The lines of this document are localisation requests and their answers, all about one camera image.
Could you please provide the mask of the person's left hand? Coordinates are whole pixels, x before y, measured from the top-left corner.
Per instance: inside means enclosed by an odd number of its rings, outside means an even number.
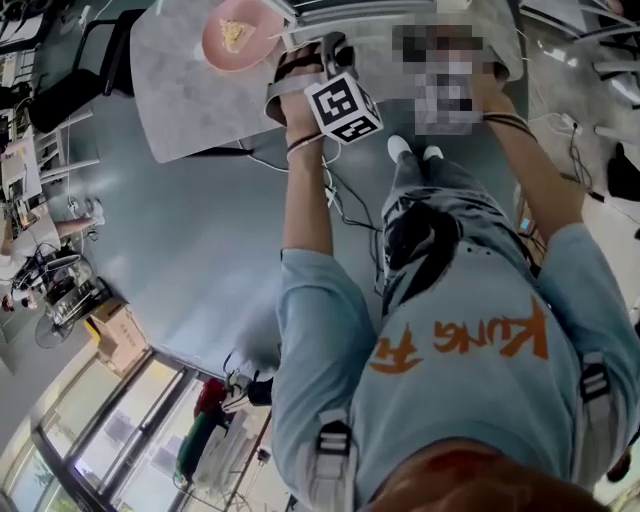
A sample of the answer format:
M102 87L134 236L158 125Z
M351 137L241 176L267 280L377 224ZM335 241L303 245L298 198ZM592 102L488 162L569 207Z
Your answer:
M264 113L284 127L287 126L287 121L282 111L281 98L303 93L308 87L323 84L326 80L320 43L312 42L301 47L306 48L310 48L308 54L297 56L290 61L286 59L293 55L293 52L281 55L275 75L266 89Z

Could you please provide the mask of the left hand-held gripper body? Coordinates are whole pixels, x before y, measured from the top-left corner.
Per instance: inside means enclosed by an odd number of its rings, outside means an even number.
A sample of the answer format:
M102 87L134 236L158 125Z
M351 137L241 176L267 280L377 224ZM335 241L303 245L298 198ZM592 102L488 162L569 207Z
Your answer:
M323 71L304 89L321 133L341 145L349 145L383 128L371 96L359 84L356 54L341 32L320 41Z

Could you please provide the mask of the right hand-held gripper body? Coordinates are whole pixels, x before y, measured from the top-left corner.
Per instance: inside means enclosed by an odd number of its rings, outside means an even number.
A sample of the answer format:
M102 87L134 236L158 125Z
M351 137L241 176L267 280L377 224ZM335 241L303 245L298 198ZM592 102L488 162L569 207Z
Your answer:
M392 59L397 102L417 136L463 136L481 122L480 80L500 84L500 58L469 24L396 25Z

